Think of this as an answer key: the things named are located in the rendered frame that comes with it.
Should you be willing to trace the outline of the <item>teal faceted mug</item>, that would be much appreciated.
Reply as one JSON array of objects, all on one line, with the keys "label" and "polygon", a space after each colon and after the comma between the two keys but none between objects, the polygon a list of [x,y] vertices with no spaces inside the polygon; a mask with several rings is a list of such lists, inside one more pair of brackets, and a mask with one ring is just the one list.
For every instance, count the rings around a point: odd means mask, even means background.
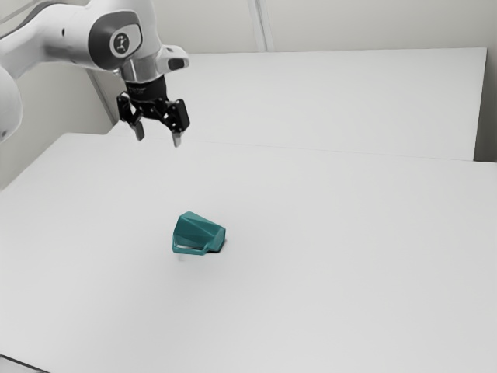
[{"label": "teal faceted mug", "polygon": [[226,228],[192,211],[181,214],[172,234],[172,251],[204,256],[219,253],[225,244]]}]

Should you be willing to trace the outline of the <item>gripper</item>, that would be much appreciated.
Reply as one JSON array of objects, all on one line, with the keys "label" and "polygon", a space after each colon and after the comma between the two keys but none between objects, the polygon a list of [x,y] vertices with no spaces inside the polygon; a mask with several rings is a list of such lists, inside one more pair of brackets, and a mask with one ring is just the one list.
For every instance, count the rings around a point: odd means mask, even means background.
[{"label": "gripper", "polygon": [[167,88],[163,76],[149,82],[125,82],[125,86],[129,96],[125,92],[118,95],[117,109],[120,120],[128,124],[136,139],[138,141],[144,139],[142,115],[164,124],[171,131],[173,144],[178,148],[182,144],[182,134],[190,125],[184,100],[167,101]]}]

